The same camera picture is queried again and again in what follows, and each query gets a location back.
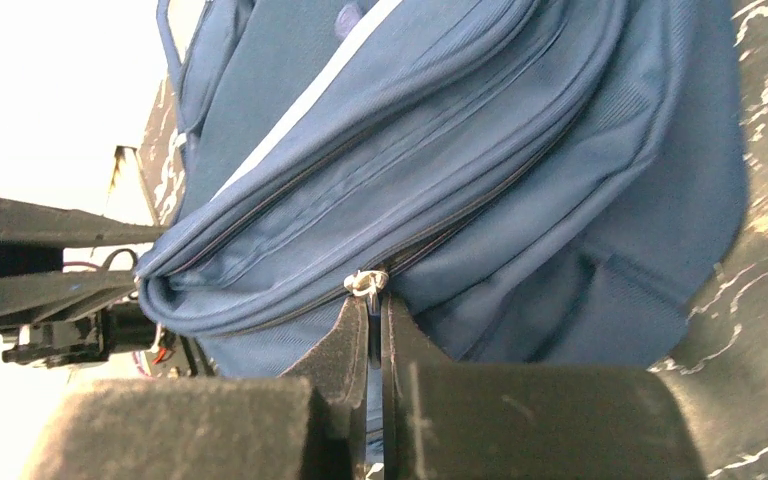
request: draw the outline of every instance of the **zipper pull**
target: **zipper pull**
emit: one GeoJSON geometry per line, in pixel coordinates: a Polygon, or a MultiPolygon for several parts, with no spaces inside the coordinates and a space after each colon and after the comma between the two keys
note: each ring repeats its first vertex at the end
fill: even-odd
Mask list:
{"type": "Polygon", "coordinates": [[[378,294],[384,290],[390,276],[382,270],[360,271],[343,280],[343,286],[355,297],[366,297],[366,307],[370,315],[380,313],[378,294]]]}

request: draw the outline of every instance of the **zipper track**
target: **zipper track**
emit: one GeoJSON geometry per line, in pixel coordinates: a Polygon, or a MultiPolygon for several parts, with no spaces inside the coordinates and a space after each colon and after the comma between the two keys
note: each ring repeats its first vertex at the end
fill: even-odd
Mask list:
{"type": "Polygon", "coordinates": [[[332,150],[327,155],[324,155],[322,158],[314,162],[309,167],[302,170],[298,175],[295,175],[292,180],[284,184],[281,188],[277,189],[275,192],[273,192],[271,195],[266,197],[263,201],[261,201],[259,204],[257,204],[254,208],[246,212],[245,215],[238,218],[234,223],[232,223],[228,228],[222,231],[221,234],[219,234],[216,238],[214,238],[209,244],[207,244],[206,247],[204,247],[198,254],[194,255],[191,259],[189,259],[187,262],[185,262],[180,267],[172,270],[169,272],[169,275],[174,275],[176,273],[181,273],[182,271],[192,267],[193,265],[197,264],[199,261],[201,261],[206,256],[209,256],[211,253],[217,251],[218,249],[222,248],[227,241],[229,241],[231,238],[233,238],[233,235],[238,232],[240,229],[246,228],[249,223],[251,223],[259,214],[263,212],[263,210],[271,207],[276,202],[281,200],[281,198],[290,190],[292,190],[296,185],[307,179],[309,176],[311,176],[314,172],[325,166],[326,164],[330,163],[335,157],[338,157],[345,153],[346,150],[354,147],[357,145],[360,141],[368,137],[374,127],[369,127],[360,133],[355,134],[353,137],[351,137],[349,140],[341,144],[336,149],[332,150]]]}
{"type": "MultiPolygon", "coordinates": [[[[483,211],[485,207],[490,205],[511,185],[519,181],[525,174],[530,172],[531,169],[534,168],[534,166],[537,165],[537,163],[539,163],[546,156],[546,154],[548,154],[558,144],[558,142],[566,136],[566,133],[572,128],[573,125],[575,125],[576,120],[579,118],[583,110],[583,105],[578,105],[576,113],[567,122],[564,128],[555,136],[555,138],[548,142],[537,153],[532,155],[532,157],[529,158],[527,162],[523,163],[503,182],[496,185],[493,189],[484,195],[476,198],[458,212],[455,212],[454,214],[449,215],[434,225],[427,227],[426,229],[401,242],[400,244],[388,248],[360,270],[383,270],[388,273],[390,279],[392,280],[395,275],[407,270],[416,264],[416,262],[428,256],[431,252],[436,250],[437,247],[444,244],[447,240],[455,236],[455,234],[463,230],[463,228],[469,225],[472,220],[474,220],[475,217],[477,217],[483,211]]],[[[346,295],[348,295],[348,292],[346,292],[345,288],[339,286],[329,290],[326,294],[322,295],[316,300],[309,302],[305,304],[305,306],[290,313],[281,315],[258,325],[253,325],[250,327],[242,328],[240,330],[235,330],[233,332],[221,334],[218,335],[218,337],[235,337],[238,335],[257,332],[266,328],[275,327],[289,322],[301,315],[304,315],[305,313],[315,310],[346,295]]]]}

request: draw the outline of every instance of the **blue duffel bag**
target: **blue duffel bag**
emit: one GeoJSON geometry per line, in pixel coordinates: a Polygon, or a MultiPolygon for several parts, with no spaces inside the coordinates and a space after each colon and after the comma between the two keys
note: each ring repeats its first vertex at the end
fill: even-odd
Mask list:
{"type": "Polygon", "coordinates": [[[385,289],[458,360],[646,366],[743,218],[728,0],[212,0],[183,64],[164,8],[187,185],[140,304],[224,375],[385,289]]]}

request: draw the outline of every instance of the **white stripe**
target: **white stripe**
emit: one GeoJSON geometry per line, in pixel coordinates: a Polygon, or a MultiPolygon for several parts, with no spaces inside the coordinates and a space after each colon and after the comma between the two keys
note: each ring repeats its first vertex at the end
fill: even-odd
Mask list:
{"type": "Polygon", "coordinates": [[[331,56],[325,68],[319,72],[319,75],[316,76],[313,82],[299,95],[299,98],[293,102],[281,119],[278,120],[278,123],[272,127],[272,130],[260,141],[260,144],[252,150],[252,153],[237,168],[237,171],[231,175],[231,178],[225,182],[225,185],[222,185],[222,188],[216,192],[213,198],[216,198],[223,190],[242,178],[243,175],[252,171],[253,168],[266,158],[266,155],[278,145],[278,142],[310,111],[316,101],[319,100],[319,97],[331,85],[331,82],[337,78],[337,75],[349,63],[349,60],[354,57],[355,53],[360,50],[360,47],[372,35],[372,32],[387,19],[400,3],[402,3],[402,0],[381,0],[369,10],[369,13],[363,16],[349,33],[349,36],[337,48],[337,51],[334,52],[334,55],[331,56]]]}

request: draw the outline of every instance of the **white bright background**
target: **white bright background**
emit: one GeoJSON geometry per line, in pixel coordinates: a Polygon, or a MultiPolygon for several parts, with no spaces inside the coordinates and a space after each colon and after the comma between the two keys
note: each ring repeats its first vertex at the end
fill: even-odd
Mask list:
{"type": "MultiPolygon", "coordinates": [[[[191,31],[201,2],[175,2],[173,28],[191,31]]],[[[1,197],[145,222],[133,178],[112,202],[116,212],[107,187],[115,146],[140,145],[165,72],[155,6],[0,1],[1,197]]],[[[79,373],[111,374],[110,366],[99,369],[79,373]]],[[[0,362],[0,479],[18,476],[69,375],[0,362]]]]}

